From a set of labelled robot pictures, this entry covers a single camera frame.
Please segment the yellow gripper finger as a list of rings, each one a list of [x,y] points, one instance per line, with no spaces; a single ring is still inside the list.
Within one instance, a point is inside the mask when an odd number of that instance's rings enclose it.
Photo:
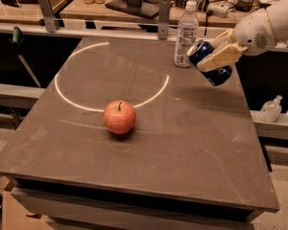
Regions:
[[[235,36],[234,36],[234,30],[233,29],[227,29],[226,31],[222,32],[218,36],[216,36],[210,44],[213,48],[217,48],[224,43],[226,44],[232,44],[235,42]]]
[[[248,46],[240,46],[238,43],[226,44],[217,47],[211,54],[204,57],[197,67],[202,72],[209,72],[217,68],[231,65],[239,60]]]

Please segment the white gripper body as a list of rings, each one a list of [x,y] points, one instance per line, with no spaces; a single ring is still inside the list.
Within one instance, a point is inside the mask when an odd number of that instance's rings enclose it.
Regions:
[[[257,10],[241,19],[235,26],[234,37],[246,56],[258,56],[276,46],[276,37],[265,9]]]

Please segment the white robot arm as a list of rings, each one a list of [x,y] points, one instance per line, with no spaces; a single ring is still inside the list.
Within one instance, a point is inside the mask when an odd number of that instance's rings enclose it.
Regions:
[[[208,72],[231,65],[243,55],[258,56],[270,51],[279,42],[288,40],[288,0],[274,2],[242,18],[234,29],[215,37],[210,44],[214,51],[197,67]]]

